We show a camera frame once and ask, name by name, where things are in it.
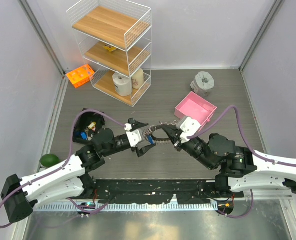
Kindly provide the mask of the blue tagged key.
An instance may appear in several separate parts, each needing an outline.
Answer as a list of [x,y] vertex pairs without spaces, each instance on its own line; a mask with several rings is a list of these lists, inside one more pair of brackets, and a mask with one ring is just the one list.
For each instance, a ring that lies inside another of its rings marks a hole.
[[150,135],[147,135],[146,136],[146,139],[147,139],[148,143],[150,143],[151,145],[154,144],[154,140],[153,140],[153,138]]

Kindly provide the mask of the yellow tagged key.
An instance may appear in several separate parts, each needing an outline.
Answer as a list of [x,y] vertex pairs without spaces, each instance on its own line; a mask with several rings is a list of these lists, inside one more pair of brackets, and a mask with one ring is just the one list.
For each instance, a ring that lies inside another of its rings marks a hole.
[[96,126],[96,122],[93,121],[88,125],[88,128],[93,129],[93,128],[95,128],[95,126]]

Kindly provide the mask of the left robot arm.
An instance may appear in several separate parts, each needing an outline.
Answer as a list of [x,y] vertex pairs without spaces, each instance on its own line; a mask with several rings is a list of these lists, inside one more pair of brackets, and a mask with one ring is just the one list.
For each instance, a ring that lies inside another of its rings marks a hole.
[[130,118],[125,134],[119,136],[115,136],[109,128],[102,128],[90,144],[75,154],[69,154],[67,160],[26,177],[19,178],[16,174],[9,176],[1,192],[1,204],[9,223],[25,219],[34,209],[52,201],[69,197],[91,198],[95,184],[89,173],[104,165],[104,157],[125,150],[131,150],[141,157],[155,146],[150,144],[138,148],[138,144],[144,141],[141,128],[145,126]]

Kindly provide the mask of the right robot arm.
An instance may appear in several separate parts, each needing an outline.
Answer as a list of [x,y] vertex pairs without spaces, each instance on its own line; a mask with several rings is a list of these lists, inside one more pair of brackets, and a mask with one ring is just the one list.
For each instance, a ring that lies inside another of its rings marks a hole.
[[296,194],[296,159],[266,155],[235,145],[213,133],[208,142],[185,136],[174,125],[162,125],[177,151],[184,151],[208,170],[219,170],[209,192],[228,198],[248,190],[286,190]]

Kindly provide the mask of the pink open box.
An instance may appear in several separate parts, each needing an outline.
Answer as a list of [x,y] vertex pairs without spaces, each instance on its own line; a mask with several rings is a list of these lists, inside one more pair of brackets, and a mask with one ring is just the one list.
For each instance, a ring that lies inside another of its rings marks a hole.
[[179,119],[191,117],[196,120],[202,128],[210,121],[216,109],[216,106],[191,91],[175,107],[174,116]]

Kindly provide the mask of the white toilet paper roll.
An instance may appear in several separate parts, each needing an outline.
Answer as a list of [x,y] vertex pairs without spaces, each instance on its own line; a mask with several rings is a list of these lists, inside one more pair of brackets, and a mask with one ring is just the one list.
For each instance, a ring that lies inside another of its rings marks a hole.
[[131,78],[125,77],[117,72],[112,75],[115,91],[122,97],[131,95],[132,81]]

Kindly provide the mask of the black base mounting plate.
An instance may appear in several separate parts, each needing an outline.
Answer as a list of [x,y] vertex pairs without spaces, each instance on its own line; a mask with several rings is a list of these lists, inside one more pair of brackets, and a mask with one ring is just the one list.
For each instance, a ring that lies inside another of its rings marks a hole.
[[225,183],[204,179],[98,179],[90,195],[101,204],[126,205],[169,204],[173,197],[180,205],[203,204],[243,196],[243,192],[232,193]]

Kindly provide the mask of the cream lotion bottle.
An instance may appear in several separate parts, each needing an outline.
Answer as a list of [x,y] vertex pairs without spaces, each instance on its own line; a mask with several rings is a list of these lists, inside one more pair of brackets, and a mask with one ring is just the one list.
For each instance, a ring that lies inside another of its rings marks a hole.
[[144,72],[139,68],[131,77],[132,87],[136,90],[140,89],[144,84]]

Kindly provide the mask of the black plastic bin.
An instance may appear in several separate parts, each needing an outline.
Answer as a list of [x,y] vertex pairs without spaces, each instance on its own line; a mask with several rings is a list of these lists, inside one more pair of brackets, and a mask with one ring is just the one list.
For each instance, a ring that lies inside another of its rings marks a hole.
[[[93,129],[88,128],[91,122],[96,122],[96,126]],[[95,112],[85,112],[78,118],[74,125],[72,141],[74,143],[87,145],[91,143],[92,138],[104,125],[105,119],[102,115]]]

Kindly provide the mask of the orange plastic crate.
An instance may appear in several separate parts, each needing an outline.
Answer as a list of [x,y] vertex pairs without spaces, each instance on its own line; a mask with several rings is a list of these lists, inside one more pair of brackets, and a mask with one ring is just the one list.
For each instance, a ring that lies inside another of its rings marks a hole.
[[73,71],[68,72],[66,77],[76,89],[91,81],[94,77],[94,73],[95,72],[93,69],[88,64],[85,64]]

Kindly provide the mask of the yellow packet on shelf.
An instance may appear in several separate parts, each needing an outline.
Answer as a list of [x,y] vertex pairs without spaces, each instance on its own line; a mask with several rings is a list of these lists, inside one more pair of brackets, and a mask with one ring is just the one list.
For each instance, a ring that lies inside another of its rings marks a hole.
[[111,45],[108,45],[108,44],[105,44],[105,45],[103,46],[103,48],[104,48],[107,52],[109,52],[109,53],[114,52],[115,50],[117,50],[116,47],[111,46]]

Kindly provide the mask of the green round fruit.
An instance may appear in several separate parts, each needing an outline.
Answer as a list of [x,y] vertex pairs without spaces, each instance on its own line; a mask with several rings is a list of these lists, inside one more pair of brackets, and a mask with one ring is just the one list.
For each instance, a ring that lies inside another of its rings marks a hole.
[[60,163],[60,159],[58,156],[54,154],[45,154],[40,159],[40,164],[45,168],[50,168],[58,163]]

